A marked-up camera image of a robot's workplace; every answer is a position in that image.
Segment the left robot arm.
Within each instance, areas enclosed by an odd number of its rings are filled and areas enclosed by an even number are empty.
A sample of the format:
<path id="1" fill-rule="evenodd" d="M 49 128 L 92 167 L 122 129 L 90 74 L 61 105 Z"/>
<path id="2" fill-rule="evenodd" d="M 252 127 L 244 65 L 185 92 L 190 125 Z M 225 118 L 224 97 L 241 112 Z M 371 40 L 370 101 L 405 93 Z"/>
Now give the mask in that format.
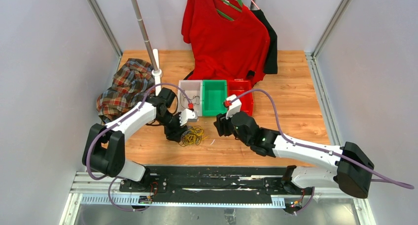
<path id="1" fill-rule="evenodd" d="M 146 166 L 130 161 L 125 155 L 125 143 L 140 128 L 152 121 L 164 128 L 166 139 L 179 143 L 187 131 L 187 123 L 198 119 L 192 102 L 181 112 L 171 113 L 175 93 L 162 88 L 158 95 L 144 95 L 135 107 L 118 119 L 105 124 L 91 126 L 82 157 L 82 163 L 94 180 L 100 180 L 93 171 L 102 173 L 102 177 L 120 178 L 132 181 L 139 192 L 147 191 L 151 186 L 150 170 Z"/>

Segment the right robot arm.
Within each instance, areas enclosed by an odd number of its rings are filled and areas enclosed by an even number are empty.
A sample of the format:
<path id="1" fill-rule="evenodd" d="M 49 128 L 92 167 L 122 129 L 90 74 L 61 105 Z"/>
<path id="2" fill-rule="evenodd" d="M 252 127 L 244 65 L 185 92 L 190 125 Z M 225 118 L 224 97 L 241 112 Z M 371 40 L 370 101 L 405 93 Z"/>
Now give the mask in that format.
<path id="1" fill-rule="evenodd" d="M 295 159 L 312 164 L 312 167 L 291 165 L 286 168 L 281 180 L 286 193 L 319 187 L 339 188 L 356 198 L 367 198 L 369 195 L 374 164 L 355 143 L 323 145 L 293 138 L 277 130 L 258 126 L 243 111 L 231 117 L 225 113 L 218 114 L 214 126 L 219 136 L 233 135 L 260 156 Z"/>

